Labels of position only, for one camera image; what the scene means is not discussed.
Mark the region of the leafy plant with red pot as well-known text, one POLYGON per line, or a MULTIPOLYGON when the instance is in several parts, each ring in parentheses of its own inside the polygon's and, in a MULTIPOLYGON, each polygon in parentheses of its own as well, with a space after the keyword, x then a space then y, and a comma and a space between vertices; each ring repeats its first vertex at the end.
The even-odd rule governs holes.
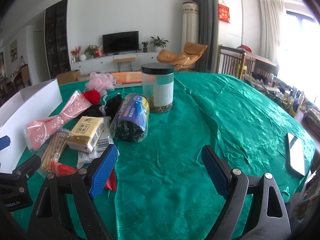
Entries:
POLYGON ((84 52, 89 58, 100 58, 103 56, 103 49, 96 45, 89 45, 84 52))

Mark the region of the white smartphone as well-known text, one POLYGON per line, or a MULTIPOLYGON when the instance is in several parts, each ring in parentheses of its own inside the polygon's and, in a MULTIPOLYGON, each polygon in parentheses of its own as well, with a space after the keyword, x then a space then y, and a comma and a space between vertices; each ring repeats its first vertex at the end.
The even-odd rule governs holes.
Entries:
POLYGON ((305 161, 303 143, 300 138, 287 133, 287 165, 289 170, 298 178, 305 176, 305 161))

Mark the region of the covered standing air conditioner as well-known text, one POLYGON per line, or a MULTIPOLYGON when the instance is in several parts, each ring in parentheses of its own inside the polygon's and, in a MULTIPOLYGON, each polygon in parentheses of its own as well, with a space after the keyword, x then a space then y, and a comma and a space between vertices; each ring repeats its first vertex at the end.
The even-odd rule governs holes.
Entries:
POLYGON ((186 42, 199 41, 199 5, 196 2, 184 2, 182 5, 182 46, 186 42))

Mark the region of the clear jar black lid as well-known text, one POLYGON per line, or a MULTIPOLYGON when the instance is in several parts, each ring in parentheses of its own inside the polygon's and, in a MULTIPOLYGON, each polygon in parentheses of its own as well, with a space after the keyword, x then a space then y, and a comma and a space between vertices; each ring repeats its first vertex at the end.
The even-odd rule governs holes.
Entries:
POLYGON ((174 97, 174 66, 168 63, 146 63, 141 66, 143 95, 150 112, 165 113, 172 108, 174 97))

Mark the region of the green satin tablecloth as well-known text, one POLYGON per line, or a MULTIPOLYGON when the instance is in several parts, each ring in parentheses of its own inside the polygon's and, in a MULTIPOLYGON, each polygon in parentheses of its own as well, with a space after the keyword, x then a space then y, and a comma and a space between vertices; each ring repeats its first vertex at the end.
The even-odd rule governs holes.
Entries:
POLYGON ((176 73, 172 109, 150 114, 145 139, 114 140, 117 190, 94 204, 114 239, 204 239, 225 201, 203 165, 203 146, 245 174, 271 173, 288 201, 300 180, 287 170, 287 133, 302 140, 310 166, 310 135, 259 91, 228 75, 176 73))

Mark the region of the pink floral mask pack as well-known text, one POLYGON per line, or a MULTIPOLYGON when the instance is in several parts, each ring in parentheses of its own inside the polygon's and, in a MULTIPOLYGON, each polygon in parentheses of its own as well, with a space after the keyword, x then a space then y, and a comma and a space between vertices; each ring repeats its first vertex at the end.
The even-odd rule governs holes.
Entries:
POLYGON ((76 90, 59 114, 34 120, 25 125, 24 137, 27 148, 38 151, 55 132, 79 116, 91 105, 84 95, 79 90, 76 90))

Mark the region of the green potted plant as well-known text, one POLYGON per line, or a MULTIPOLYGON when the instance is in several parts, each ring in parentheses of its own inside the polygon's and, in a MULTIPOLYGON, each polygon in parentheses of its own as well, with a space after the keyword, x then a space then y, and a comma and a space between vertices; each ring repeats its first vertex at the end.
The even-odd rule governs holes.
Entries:
POLYGON ((160 52, 162 49, 165 49, 169 41, 165 38, 160 38, 159 36, 150 37, 150 43, 154 47, 156 52, 160 52))

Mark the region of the wooden dining chair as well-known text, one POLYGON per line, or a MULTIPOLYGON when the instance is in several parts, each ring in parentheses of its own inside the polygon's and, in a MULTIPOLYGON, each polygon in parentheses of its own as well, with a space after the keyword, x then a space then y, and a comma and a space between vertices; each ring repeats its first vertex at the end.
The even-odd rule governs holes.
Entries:
POLYGON ((16 72, 14 72, 14 74, 12 74, 11 82, 13 83, 16 91, 19 90, 20 86, 23 86, 23 88, 25 88, 26 84, 31 86, 28 64, 22 65, 16 72))

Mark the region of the black glass display cabinet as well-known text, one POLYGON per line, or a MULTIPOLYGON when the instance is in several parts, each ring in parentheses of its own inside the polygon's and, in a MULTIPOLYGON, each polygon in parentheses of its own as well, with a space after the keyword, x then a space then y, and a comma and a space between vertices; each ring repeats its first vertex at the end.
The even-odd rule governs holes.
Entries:
POLYGON ((67 44, 67 4, 62 0, 45 10, 44 39, 51 79, 71 70, 67 44))

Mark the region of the black flat television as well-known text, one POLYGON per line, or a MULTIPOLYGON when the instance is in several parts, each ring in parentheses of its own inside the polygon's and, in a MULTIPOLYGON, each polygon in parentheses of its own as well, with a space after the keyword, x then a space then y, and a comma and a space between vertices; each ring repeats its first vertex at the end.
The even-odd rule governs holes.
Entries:
POLYGON ((105 54, 139 50, 139 31, 127 31, 103 35, 105 54))

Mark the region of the small dark potted plant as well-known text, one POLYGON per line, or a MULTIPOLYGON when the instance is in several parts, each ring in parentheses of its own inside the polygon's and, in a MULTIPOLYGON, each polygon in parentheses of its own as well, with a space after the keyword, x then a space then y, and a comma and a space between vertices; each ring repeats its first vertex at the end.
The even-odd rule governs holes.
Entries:
POLYGON ((148 41, 142 42, 143 52, 144 52, 144 53, 147 53, 147 52, 148 52, 148 45, 149 45, 148 41))

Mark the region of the red sachet packet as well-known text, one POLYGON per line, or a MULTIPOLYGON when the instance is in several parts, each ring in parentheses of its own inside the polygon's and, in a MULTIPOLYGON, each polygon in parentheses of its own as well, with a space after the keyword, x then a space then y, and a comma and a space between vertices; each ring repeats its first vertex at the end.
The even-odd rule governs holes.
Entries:
MULTIPOLYGON (((69 176, 75 174, 77 169, 61 164, 57 161, 51 161, 51 172, 57 174, 58 177, 69 176)), ((112 170, 106 184, 105 188, 111 191, 117 190, 117 177, 115 169, 112 170)))

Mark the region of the wooden slatted bench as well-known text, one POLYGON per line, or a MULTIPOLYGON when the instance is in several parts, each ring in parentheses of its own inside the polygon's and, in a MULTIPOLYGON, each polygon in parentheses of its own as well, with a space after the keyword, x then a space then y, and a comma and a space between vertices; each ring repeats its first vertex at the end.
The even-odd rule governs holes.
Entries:
POLYGON ((244 74, 244 70, 248 75, 257 73, 264 77, 269 77, 270 74, 277 76, 279 65, 247 51, 219 46, 217 62, 219 74, 240 78, 244 74))

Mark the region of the small wooden bench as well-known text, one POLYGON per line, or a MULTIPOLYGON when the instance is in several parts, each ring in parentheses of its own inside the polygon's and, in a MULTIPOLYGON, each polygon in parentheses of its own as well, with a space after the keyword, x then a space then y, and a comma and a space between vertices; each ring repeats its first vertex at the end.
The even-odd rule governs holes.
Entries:
POLYGON ((133 71, 133 66, 132 63, 135 62, 136 58, 135 57, 129 57, 129 58, 123 58, 123 59, 115 59, 113 60, 113 63, 117 65, 117 70, 118 72, 121 72, 121 64, 122 63, 127 63, 129 71, 133 71))

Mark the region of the round white vase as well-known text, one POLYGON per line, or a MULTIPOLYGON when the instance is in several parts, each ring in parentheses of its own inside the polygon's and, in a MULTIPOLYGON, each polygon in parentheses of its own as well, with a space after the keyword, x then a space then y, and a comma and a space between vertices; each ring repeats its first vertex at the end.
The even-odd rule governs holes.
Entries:
POLYGON ((79 61, 86 61, 87 57, 85 54, 79 56, 79 61))

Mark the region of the pink mesh bath pouf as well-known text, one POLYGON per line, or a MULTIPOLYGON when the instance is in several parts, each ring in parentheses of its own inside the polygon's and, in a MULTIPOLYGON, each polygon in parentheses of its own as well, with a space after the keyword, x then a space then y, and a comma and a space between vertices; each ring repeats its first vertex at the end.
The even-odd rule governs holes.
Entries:
POLYGON ((85 86, 87 90, 96 90, 100 95, 106 95, 108 90, 114 90, 113 76, 109 73, 93 72, 85 86))

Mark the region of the yellow tissue packet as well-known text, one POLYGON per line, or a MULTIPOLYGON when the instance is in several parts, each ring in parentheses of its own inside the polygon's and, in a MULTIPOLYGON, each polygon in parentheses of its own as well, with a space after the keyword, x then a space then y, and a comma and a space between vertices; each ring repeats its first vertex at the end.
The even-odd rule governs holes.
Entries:
POLYGON ((67 135, 66 143, 71 149, 91 153, 103 133, 104 127, 103 118, 82 116, 67 135))

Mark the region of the orange hardcover book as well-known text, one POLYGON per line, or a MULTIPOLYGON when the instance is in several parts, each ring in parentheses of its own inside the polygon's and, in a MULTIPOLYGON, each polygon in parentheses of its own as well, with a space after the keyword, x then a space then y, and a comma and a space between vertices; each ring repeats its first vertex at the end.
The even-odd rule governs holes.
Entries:
POLYGON ((115 88, 129 88, 142 86, 142 72, 112 73, 115 88))

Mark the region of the red wall calendar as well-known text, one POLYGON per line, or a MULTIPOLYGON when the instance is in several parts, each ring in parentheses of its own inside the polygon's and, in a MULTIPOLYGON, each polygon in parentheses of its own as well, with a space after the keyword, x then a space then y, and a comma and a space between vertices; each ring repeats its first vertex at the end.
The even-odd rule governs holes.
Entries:
POLYGON ((218 4, 218 17, 220 21, 230 23, 231 18, 229 14, 229 7, 225 5, 223 1, 221 4, 218 4))

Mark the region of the white printed plastic pouch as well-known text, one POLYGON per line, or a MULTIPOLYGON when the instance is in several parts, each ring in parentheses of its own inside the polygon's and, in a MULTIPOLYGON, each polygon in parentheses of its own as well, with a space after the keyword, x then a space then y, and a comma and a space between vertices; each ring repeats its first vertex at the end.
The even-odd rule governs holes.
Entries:
POLYGON ((85 152, 78 152, 78 163, 77 169, 82 168, 85 164, 91 163, 95 158, 99 158, 104 150, 110 144, 114 144, 113 138, 110 132, 110 124, 111 124, 111 117, 105 116, 104 117, 104 130, 97 141, 97 144, 92 153, 85 153, 85 152))

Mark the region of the white cardboard box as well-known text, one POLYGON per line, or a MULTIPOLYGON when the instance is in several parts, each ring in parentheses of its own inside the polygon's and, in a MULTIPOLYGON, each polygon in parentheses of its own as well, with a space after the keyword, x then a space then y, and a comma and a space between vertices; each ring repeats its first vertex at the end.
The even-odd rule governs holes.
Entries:
POLYGON ((1 172, 11 173, 17 166, 27 145, 24 126, 36 119, 50 116, 62 103, 57 80, 29 86, 17 92, 1 106, 1 172))

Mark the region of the blue garbage bag roll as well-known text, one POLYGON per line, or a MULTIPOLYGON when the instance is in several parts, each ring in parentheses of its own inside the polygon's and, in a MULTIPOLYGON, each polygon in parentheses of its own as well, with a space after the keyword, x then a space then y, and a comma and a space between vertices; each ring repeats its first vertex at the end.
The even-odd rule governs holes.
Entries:
POLYGON ((111 122, 112 137, 122 141, 142 142, 148 133, 150 106, 142 94, 125 96, 111 122))

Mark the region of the black lace fabric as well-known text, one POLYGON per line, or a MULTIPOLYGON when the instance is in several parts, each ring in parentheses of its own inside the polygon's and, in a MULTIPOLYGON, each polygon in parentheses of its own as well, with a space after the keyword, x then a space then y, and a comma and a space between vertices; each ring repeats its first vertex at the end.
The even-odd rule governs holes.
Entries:
POLYGON ((116 96, 111 98, 110 100, 107 100, 106 104, 100 105, 91 105, 88 109, 86 109, 83 113, 81 113, 79 116, 77 116, 77 119, 80 119, 82 116, 91 116, 91 117, 104 117, 104 116, 110 116, 111 119, 113 119, 121 106, 123 97, 120 93, 118 93, 116 96))

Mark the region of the white sheer curtain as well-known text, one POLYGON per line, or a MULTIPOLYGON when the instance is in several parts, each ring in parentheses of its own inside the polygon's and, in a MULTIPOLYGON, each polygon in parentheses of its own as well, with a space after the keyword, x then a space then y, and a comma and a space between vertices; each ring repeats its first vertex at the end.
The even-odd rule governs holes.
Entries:
POLYGON ((261 10, 260 55, 274 63, 279 61, 281 29, 286 15, 283 0, 259 0, 261 10))

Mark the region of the orange rocking lounge chair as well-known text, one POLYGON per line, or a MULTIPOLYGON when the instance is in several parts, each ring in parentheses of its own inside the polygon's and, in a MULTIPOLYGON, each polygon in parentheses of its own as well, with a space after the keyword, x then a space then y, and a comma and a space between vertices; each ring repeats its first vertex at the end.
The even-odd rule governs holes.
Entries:
POLYGON ((162 49, 157 55, 157 61, 168 63, 174 66, 175 70, 192 68, 202 57, 207 49, 207 45, 186 42, 180 54, 174 54, 166 49, 162 49))

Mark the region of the grey curtain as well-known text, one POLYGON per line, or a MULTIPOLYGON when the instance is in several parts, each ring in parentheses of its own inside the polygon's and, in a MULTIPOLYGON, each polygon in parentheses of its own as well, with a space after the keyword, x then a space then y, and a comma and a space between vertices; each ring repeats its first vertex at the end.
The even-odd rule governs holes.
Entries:
POLYGON ((199 5, 199 43, 207 49, 196 62, 198 72, 216 72, 218 50, 218 0, 193 0, 199 5))

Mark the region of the red yarn ball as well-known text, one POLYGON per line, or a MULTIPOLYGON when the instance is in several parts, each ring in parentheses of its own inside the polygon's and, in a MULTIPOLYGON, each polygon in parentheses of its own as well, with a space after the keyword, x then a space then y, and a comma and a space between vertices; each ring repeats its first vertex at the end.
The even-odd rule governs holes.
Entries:
POLYGON ((88 102, 90 102, 92 105, 98 105, 100 103, 101 95, 100 93, 93 89, 88 90, 82 93, 82 95, 86 98, 88 102))

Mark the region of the red flowers in vase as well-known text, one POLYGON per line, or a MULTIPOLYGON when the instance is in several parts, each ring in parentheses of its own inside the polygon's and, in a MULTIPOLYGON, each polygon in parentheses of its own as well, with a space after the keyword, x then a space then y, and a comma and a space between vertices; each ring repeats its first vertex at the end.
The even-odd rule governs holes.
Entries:
POLYGON ((71 50, 71 56, 72 56, 73 63, 76 63, 76 62, 79 61, 79 56, 80 56, 80 53, 81 53, 81 49, 82 49, 82 46, 75 46, 71 50))

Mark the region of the brown cardboard box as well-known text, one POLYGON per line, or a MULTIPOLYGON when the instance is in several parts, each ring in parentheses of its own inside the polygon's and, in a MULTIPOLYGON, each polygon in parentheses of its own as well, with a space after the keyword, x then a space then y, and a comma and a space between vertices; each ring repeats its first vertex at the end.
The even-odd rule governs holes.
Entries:
POLYGON ((77 78, 81 75, 80 70, 72 70, 57 75, 57 82, 59 85, 65 85, 77 81, 77 78))

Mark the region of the bag of wooden sticks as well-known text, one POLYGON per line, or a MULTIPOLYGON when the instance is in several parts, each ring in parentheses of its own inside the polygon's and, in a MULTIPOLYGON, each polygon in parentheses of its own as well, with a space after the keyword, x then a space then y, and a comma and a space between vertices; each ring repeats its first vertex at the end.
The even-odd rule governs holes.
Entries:
POLYGON ((63 151, 66 148, 66 138, 70 130, 61 128, 55 132, 45 143, 41 146, 37 155, 41 158, 40 174, 51 172, 52 161, 58 162, 63 151))

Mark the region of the framed wall painting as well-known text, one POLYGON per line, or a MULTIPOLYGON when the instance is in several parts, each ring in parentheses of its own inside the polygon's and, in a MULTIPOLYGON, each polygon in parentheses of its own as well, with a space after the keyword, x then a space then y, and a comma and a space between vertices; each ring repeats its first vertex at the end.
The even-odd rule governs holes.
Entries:
POLYGON ((9 48, 10 48, 10 60, 11 60, 11 63, 13 63, 18 58, 17 40, 12 41, 9 48))

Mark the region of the white TV cabinet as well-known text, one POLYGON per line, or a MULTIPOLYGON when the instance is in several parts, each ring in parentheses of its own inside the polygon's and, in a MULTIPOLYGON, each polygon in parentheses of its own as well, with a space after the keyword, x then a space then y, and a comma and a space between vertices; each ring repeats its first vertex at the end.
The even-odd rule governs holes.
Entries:
MULTIPOLYGON (((71 70, 80 70, 81 74, 90 74, 92 72, 96 72, 96 73, 118 72, 117 65, 113 63, 113 60, 135 57, 136 60, 135 62, 132 63, 133 71, 139 71, 141 69, 141 65, 143 64, 156 63, 157 55, 158 53, 156 52, 148 52, 148 53, 131 53, 131 54, 120 54, 120 55, 114 55, 114 56, 105 56, 105 57, 73 63, 71 64, 71 70)), ((121 64, 121 72, 129 72, 127 63, 121 64)))

